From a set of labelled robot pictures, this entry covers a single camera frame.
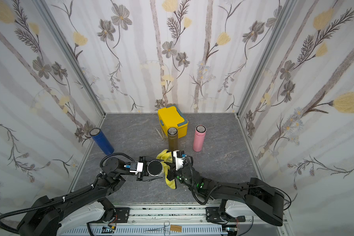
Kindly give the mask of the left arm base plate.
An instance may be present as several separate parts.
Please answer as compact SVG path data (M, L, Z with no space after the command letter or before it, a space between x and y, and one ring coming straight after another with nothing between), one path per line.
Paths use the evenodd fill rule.
M109 221L109 224L114 223L127 223L128 218L130 215L130 208L129 207L115 207L114 208L114 215Z

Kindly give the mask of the pink thermos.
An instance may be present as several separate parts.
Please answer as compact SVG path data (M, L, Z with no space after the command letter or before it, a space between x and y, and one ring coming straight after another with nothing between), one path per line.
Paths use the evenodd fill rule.
M198 125L195 128L195 136L193 142L193 150L200 152L203 148L207 128L204 125Z

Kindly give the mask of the yellow grey cleaning cloth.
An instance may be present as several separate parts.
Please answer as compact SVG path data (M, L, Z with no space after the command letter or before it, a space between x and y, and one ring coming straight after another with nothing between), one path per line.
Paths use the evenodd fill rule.
M172 153L165 149L157 155L156 159L161 161L163 166L166 185L171 189L176 189L176 181L173 179L173 175L170 174L171 167L169 164L173 163Z

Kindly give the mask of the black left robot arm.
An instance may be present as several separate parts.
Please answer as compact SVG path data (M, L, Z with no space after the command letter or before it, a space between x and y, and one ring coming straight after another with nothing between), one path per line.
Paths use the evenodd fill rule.
M117 214L107 196L124 185L124 175L141 181L151 161L149 156L135 161L121 152L107 155L100 161L101 172L92 184L52 199L43 196L30 208L4 213L0 215L0 228L21 236L56 236L62 232L63 220L94 202L98 202L101 215L92 220L112 222Z

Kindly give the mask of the gold thermos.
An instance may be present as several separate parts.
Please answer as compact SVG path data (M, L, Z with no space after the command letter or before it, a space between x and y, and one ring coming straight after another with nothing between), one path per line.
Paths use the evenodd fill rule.
M175 151L178 149L178 130L175 127L171 127L167 130L168 136L168 150Z

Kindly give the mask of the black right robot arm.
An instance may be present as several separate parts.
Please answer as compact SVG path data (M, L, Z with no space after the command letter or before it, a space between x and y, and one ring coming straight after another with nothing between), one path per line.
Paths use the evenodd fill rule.
M184 160L181 165L166 163L171 169L168 178L175 178L188 187L197 203L205 205L212 200L230 200L246 204L264 222L283 225L285 194L258 178L243 183L222 183L204 178Z

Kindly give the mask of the white thermos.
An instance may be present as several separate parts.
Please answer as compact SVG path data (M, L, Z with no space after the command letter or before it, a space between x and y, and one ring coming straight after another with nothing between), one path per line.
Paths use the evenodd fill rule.
M164 173L164 167L162 162L158 160L152 160L147 165L147 173L152 177L160 177Z

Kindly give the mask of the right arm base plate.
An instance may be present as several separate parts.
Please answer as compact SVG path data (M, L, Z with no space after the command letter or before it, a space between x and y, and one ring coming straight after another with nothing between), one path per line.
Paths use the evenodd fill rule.
M207 207L206 208L206 221L213 224L227 225L237 224L246 221L244 216L233 217L225 212L223 206Z

